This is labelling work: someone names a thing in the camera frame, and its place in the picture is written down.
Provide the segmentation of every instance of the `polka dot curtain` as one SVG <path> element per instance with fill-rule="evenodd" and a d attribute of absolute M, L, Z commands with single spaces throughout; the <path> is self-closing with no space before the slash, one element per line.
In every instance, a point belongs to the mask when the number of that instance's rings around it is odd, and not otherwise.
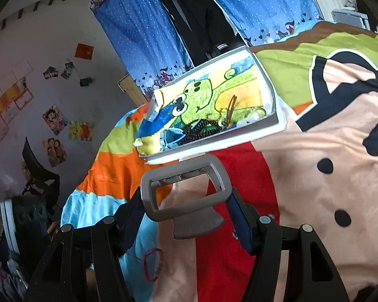
<path fill-rule="evenodd" d="M 321 19 L 313 0 L 215 0 L 248 45 L 273 43 L 295 26 Z"/>
<path fill-rule="evenodd" d="M 148 100 L 193 67 L 159 0 L 105 0 L 95 17 Z"/>

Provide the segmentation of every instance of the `colorful bedspread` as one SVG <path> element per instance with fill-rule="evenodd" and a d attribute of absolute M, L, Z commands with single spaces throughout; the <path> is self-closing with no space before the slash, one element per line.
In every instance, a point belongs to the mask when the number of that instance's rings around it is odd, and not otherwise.
<path fill-rule="evenodd" d="M 282 43 L 253 47 L 286 108 L 285 131 L 211 152 L 226 167 L 246 203 L 281 225 L 309 223 L 325 244 L 353 300 L 378 283 L 378 35 L 343 24 L 320 22 Z M 147 106 L 117 123 L 103 142 L 84 182 L 70 195 L 61 223 L 93 225 L 132 196 L 145 165 L 133 147 Z M 195 177 L 160 189 L 162 207 L 213 192 Z M 172 222 L 146 216 L 129 254 L 164 251 L 155 283 L 131 256 L 120 259 L 137 302 L 240 301 L 254 258 L 226 222 L 196 239 L 175 240 Z M 149 268 L 154 269 L 155 260 Z M 282 300 L 286 267 L 275 299 Z"/>

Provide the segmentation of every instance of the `black polka dot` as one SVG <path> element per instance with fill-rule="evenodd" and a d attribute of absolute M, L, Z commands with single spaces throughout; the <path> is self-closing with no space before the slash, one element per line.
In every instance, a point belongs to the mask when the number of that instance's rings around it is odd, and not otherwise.
<path fill-rule="evenodd" d="M 329 158 L 323 158 L 318 162 L 317 168 L 323 173 L 332 173 L 333 172 L 333 162 Z"/>
<path fill-rule="evenodd" d="M 349 214 L 341 209 L 336 210 L 335 221 L 341 227 L 350 226 L 350 224 L 352 223 L 352 219 L 350 218 Z"/>

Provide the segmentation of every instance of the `green fabric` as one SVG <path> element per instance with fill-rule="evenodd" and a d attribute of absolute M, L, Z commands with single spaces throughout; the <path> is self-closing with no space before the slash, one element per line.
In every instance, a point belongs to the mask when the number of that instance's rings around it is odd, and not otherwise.
<path fill-rule="evenodd" d="M 131 120 L 123 125 L 115 127 L 108 137 L 102 142 L 100 152 L 110 152 L 116 155 L 132 153 L 133 142 L 139 130 L 141 121 Z"/>
<path fill-rule="evenodd" d="M 263 50 L 256 55 L 269 74 L 277 94 L 294 108 L 312 101 L 309 69 L 314 55 L 327 57 L 339 49 L 365 54 L 378 67 L 378 35 L 375 38 L 337 32 L 318 43 L 301 43 L 294 51 Z"/>

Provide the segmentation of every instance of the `orange fabric stripe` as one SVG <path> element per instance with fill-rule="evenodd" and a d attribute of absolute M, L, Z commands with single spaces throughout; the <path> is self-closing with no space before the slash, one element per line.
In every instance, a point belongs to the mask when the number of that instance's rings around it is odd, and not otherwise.
<path fill-rule="evenodd" d="M 99 196 L 112 195 L 117 199 L 129 199 L 140 186 L 141 176 L 150 169 L 162 165 L 146 165 L 139 157 L 136 149 L 129 155 L 114 155 L 109 152 L 100 152 L 87 177 L 77 187 L 86 193 L 95 193 Z M 160 187 L 157 190 L 157 202 L 170 193 L 172 185 Z"/>
<path fill-rule="evenodd" d="M 296 107 L 293 107 L 294 112 L 299 115 L 301 112 L 303 112 L 306 108 L 308 108 L 312 102 L 307 102 L 304 104 L 297 105 Z"/>
<path fill-rule="evenodd" d="M 139 109 L 137 109 L 132 115 L 126 118 L 126 123 L 131 121 L 140 122 L 143 120 L 144 115 L 147 113 L 149 102 L 143 104 Z"/>

